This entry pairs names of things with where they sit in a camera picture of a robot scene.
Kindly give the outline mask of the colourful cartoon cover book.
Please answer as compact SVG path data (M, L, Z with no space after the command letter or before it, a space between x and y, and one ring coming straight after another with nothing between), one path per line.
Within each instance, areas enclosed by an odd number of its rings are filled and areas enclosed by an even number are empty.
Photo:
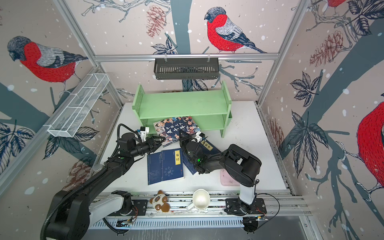
M200 131L200 128L192 117L173 117L154 123L155 131L158 136L166 138L162 143L163 147L167 147L180 139L180 132L189 135Z

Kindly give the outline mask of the blue book with yellow label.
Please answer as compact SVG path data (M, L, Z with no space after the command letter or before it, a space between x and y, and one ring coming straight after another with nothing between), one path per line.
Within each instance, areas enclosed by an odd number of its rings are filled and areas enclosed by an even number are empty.
M162 151L163 181L184 177L183 156L181 149Z

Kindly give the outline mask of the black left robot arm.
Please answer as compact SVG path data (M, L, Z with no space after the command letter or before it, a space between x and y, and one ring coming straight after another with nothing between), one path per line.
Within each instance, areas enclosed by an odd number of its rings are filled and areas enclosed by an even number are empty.
M104 163L104 167L83 184L71 191L59 191L54 195L47 217L42 225L40 238L45 240L80 240L92 225L89 207L93 200L113 181L123 176L135 163L155 152L165 137L146 137L142 140L138 131L117 134L117 145Z

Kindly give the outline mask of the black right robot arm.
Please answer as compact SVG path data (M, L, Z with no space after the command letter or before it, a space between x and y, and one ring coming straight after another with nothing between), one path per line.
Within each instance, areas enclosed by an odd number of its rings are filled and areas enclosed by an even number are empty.
M205 135L201 132L188 134L180 132L179 143L188 161L193 164L199 174L209 174L224 169L240 184L240 195L237 199L226 199L224 211L229 215L244 216L265 214L265 207L257 206L256 185L262 162L259 158L231 144L223 152L208 154L204 151Z

